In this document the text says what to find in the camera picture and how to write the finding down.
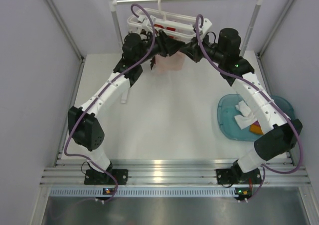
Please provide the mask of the aluminium mounting rail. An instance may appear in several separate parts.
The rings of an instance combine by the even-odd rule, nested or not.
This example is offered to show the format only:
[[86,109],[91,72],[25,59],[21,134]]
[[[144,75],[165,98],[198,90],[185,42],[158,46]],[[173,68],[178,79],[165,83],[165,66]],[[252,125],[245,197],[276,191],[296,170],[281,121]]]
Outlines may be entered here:
[[[230,160],[114,160],[115,169],[127,169],[130,186],[217,186],[217,169],[229,168]],[[84,184],[88,166],[79,159],[59,159],[45,168],[40,179],[43,186],[77,186]],[[266,171],[267,187],[296,187],[311,184],[305,167],[292,174]]]

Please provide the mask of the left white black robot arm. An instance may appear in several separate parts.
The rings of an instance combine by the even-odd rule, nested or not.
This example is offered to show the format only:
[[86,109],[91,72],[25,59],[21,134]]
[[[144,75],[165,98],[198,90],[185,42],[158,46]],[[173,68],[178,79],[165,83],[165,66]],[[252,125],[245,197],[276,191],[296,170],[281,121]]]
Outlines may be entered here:
[[185,42],[163,29],[127,34],[122,46],[122,57],[105,84],[87,102],[68,111],[68,140],[73,140],[84,152],[81,154],[89,165],[85,173],[87,185],[113,185],[113,165],[106,156],[102,143],[105,138],[98,116],[138,80],[143,72],[142,63],[176,54]]

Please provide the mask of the white sock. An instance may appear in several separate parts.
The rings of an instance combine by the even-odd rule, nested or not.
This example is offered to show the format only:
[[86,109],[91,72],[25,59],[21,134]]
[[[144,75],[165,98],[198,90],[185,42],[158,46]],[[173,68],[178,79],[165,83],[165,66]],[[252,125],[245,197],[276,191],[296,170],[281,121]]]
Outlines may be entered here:
[[240,114],[235,115],[234,119],[241,130],[251,126],[257,121],[257,118],[245,101],[240,101],[235,108]]

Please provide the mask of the orange purple sock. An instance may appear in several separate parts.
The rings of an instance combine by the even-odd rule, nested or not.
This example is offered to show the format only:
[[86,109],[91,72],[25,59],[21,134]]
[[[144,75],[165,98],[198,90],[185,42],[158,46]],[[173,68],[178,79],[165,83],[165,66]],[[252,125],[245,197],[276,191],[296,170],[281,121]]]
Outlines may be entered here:
[[256,135],[264,134],[258,121],[255,121],[252,125],[250,125],[249,131]]

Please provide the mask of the pink sock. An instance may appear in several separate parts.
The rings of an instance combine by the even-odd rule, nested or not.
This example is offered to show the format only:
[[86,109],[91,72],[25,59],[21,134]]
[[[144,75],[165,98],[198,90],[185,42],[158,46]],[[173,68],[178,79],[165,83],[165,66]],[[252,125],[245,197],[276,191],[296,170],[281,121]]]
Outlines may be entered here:
[[155,68],[158,73],[166,73],[168,71],[179,71],[182,69],[185,62],[185,54],[177,52],[172,56],[155,57]]

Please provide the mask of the white plastic clip hanger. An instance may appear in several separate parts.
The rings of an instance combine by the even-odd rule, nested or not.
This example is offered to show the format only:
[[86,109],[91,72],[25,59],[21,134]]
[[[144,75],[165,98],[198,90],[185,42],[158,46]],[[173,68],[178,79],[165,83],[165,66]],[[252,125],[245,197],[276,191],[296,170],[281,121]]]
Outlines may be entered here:
[[[157,0],[157,3],[158,3],[157,9],[145,8],[145,11],[149,14],[149,16],[153,15],[157,18],[153,24],[154,25],[159,24],[166,27],[173,27],[176,29],[176,31],[169,31],[169,30],[163,30],[163,31],[171,38],[174,38],[179,41],[183,41],[185,43],[190,42],[191,39],[193,38],[192,30],[193,30],[193,24],[196,23],[196,18],[192,16],[164,11],[162,10],[162,7],[161,7],[161,0]],[[145,31],[144,29],[138,28],[138,23],[139,23],[138,17],[141,14],[145,15],[145,13],[141,9],[137,11],[135,11],[134,9],[131,9],[131,12],[133,15],[127,19],[129,32],[137,33],[141,36],[142,39],[145,39],[149,31]]]

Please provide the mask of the white metal drying rack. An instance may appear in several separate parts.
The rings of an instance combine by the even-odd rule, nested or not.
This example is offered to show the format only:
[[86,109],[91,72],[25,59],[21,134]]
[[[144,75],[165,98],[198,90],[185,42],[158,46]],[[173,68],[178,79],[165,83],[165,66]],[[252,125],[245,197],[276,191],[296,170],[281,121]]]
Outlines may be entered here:
[[[110,7],[110,11],[111,11],[111,14],[112,14],[112,17],[113,17],[113,22],[114,22],[114,26],[115,26],[115,29],[116,29],[116,34],[117,34],[117,37],[118,37],[120,46],[121,46],[121,48],[122,48],[125,37],[122,37],[122,35],[121,35],[121,29],[120,29],[119,21],[118,21],[118,17],[117,17],[116,6],[117,6],[117,4],[118,4],[118,1],[117,1],[117,0],[107,0],[107,1],[108,1],[109,7]],[[145,15],[150,19],[150,16],[149,16],[149,14],[145,11],[145,8],[139,7],[139,9],[141,9],[141,10],[145,13]],[[201,22],[200,27],[202,27],[205,17],[202,16],[202,15],[198,15],[198,16],[196,16],[195,18],[196,18],[196,23],[197,23],[197,24],[196,24],[196,28],[199,29],[199,27],[198,27],[199,24],[198,24],[198,23]],[[153,24],[152,22],[151,22],[151,25],[153,26],[153,32],[155,32],[156,29],[155,29],[154,24]],[[213,35],[213,32],[212,32],[211,29],[210,29],[209,32],[206,34],[206,35],[208,35],[209,37],[210,37],[211,35]],[[218,42],[218,38],[219,38],[219,34],[215,34],[215,35],[214,35],[214,41],[211,42],[211,43],[217,43],[217,42]],[[242,57],[243,57],[243,52],[244,52],[245,43],[246,43],[246,40],[241,38],[241,43],[240,43],[239,49],[240,49],[240,55],[241,55]],[[155,69],[155,60],[156,60],[156,59],[154,59],[154,61],[153,61],[154,64],[151,64],[151,68],[152,68],[152,69]]]

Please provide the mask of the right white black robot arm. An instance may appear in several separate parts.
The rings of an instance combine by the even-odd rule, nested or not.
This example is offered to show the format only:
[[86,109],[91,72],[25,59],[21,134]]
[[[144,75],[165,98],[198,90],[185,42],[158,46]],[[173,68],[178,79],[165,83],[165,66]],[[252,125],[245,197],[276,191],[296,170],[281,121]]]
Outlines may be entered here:
[[231,166],[232,181],[245,183],[253,173],[277,155],[299,146],[300,159],[303,147],[300,139],[302,123],[290,119],[271,99],[255,74],[252,65],[240,55],[241,37],[237,30],[224,28],[217,43],[209,42],[198,28],[196,36],[181,49],[194,62],[202,58],[218,71],[227,83],[244,100],[259,122],[263,135],[254,142],[254,147]]

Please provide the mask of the teal plastic basket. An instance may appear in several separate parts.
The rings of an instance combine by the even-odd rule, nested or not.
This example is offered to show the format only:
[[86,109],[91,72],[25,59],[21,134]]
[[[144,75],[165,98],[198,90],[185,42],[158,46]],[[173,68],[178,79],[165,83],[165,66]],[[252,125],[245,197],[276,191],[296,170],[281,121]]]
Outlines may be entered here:
[[241,112],[235,108],[240,101],[242,101],[242,97],[239,94],[228,94],[220,99],[217,108],[219,128],[228,139],[254,142],[261,135],[252,133],[250,126],[241,130],[235,121],[235,116],[241,115]]

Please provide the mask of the red sock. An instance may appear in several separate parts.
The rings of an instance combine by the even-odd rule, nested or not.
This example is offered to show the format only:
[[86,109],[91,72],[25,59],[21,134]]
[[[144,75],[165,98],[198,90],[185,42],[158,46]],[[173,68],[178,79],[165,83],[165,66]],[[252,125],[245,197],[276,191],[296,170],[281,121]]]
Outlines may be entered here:
[[155,27],[159,28],[159,29],[162,29],[162,30],[176,31],[176,29],[173,28],[173,27],[166,27],[166,26],[162,26],[162,25],[159,25],[159,24],[155,24]]

